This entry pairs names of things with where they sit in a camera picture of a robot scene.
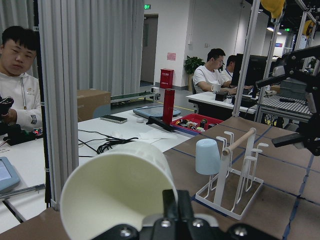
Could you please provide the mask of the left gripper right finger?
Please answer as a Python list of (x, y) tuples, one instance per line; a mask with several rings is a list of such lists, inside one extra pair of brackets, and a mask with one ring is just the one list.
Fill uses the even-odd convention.
[(178, 214), (182, 221), (189, 221), (194, 218), (194, 211), (191, 198), (187, 190), (177, 190), (178, 194)]

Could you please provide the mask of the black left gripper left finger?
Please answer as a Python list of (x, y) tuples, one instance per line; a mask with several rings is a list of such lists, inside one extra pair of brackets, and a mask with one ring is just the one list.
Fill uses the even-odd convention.
[(162, 191), (163, 217), (168, 220), (178, 219), (178, 204), (172, 189)]

